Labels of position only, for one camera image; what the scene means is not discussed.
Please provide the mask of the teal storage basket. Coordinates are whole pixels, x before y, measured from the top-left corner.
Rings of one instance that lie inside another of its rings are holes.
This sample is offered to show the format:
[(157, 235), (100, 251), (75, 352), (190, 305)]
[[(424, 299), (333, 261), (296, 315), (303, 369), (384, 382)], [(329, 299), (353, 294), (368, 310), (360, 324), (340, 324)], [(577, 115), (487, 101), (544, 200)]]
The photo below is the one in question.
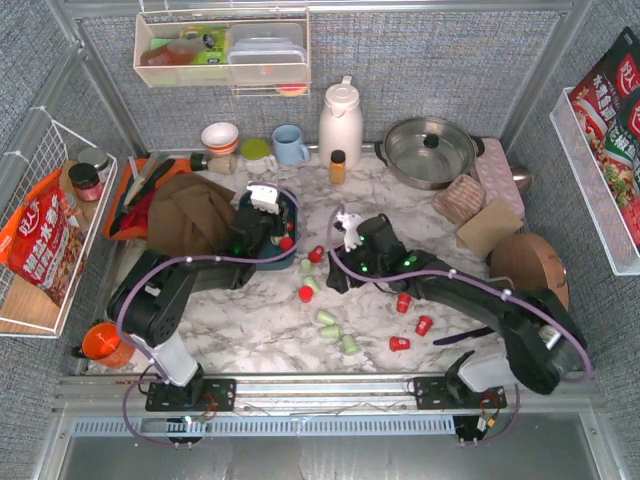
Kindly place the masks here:
[[(301, 245), (303, 234), (305, 233), (303, 226), (303, 216), (301, 215), (300, 205), (295, 193), (288, 188), (269, 182), (249, 182), (257, 184), (274, 185), (279, 190), (278, 204), (284, 210), (284, 233), (271, 239), (271, 242), (265, 246), (263, 251), (257, 258), (257, 270), (277, 271), (284, 270), (292, 265), (297, 248)], [(247, 190), (240, 199), (240, 205), (250, 203), (250, 193)], [(280, 240), (283, 237), (291, 237), (295, 244), (290, 250), (283, 251), (280, 248)]]

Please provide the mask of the red cloth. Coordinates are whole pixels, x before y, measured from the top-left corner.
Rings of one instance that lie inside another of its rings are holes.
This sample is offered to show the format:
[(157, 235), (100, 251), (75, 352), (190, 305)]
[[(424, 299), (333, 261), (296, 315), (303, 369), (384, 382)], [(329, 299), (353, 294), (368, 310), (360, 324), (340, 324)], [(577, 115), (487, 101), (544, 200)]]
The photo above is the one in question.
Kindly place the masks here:
[(148, 206), (132, 209), (119, 223), (117, 233), (130, 238), (146, 238), (148, 234)]

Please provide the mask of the brown cloth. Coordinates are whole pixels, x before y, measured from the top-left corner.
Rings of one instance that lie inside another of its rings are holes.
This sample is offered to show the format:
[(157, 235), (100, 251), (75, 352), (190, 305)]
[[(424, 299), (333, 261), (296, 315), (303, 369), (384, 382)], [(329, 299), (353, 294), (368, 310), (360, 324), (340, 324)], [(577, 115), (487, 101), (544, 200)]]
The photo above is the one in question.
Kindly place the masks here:
[(169, 179), (148, 212), (147, 247), (171, 257), (210, 255), (230, 238), (235, 192), (194, 173)]

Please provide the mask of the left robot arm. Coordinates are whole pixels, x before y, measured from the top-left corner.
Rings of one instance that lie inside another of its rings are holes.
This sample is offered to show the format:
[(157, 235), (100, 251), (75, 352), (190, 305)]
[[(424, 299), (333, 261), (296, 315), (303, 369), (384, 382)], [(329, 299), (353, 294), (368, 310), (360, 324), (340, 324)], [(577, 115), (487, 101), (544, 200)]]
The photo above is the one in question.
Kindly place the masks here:
[(281, 270), (293, 260), (296, 206), (279, 199), (276, 210), (255, 207), (243, 197), (228, 243), (217, 255), (192, 259), (147, 249), (112, 294), (109, 318), (156, 367), (162, 381), (149, 387), (164, 401), (192, 408), (205, 395), (204, 371), (186, 350), (179, 323), (194, 292), (237, 290), (255, 272)]

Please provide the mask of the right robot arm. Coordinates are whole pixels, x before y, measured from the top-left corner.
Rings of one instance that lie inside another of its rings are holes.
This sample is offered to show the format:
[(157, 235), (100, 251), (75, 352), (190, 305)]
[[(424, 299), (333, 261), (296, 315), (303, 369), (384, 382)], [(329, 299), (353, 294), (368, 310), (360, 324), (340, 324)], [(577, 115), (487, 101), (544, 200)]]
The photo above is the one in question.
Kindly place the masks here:
[(364, 219), (338, 207), (327, 231), (344, 236), (329, 250), (329, 288), (345, 293), (365, 283), (385, 284), (393, 293), (474, 318), (500, 335), (510, 376), (535, 393), (551, 394), (560, 382), (571, 381), (573, 372), (592, 378), (584, 338), (550, 289), (498, 288), (429, 252), (407, 250), (384, 214)]

